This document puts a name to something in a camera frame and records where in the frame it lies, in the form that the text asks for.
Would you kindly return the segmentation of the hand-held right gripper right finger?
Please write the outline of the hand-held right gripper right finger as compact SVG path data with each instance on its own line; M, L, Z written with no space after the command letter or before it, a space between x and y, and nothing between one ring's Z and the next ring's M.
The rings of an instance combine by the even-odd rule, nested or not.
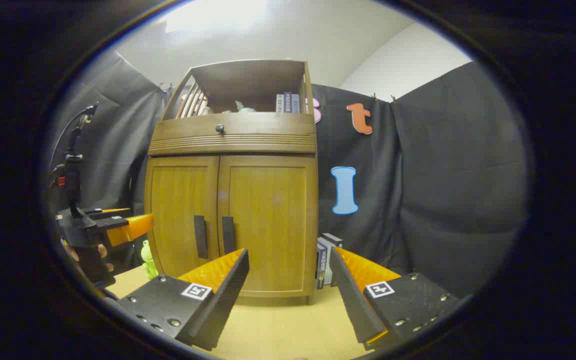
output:
M355 337L366 350L418 337L462 303L419 272L400 275L340 247L332 248L329 259Z

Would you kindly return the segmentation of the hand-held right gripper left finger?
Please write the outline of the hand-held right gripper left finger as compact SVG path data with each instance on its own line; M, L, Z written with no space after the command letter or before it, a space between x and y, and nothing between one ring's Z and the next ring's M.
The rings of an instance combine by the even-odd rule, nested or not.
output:
M140 325L187 346L211 351L249 274L240 248L175 277L160 274L118 300Z

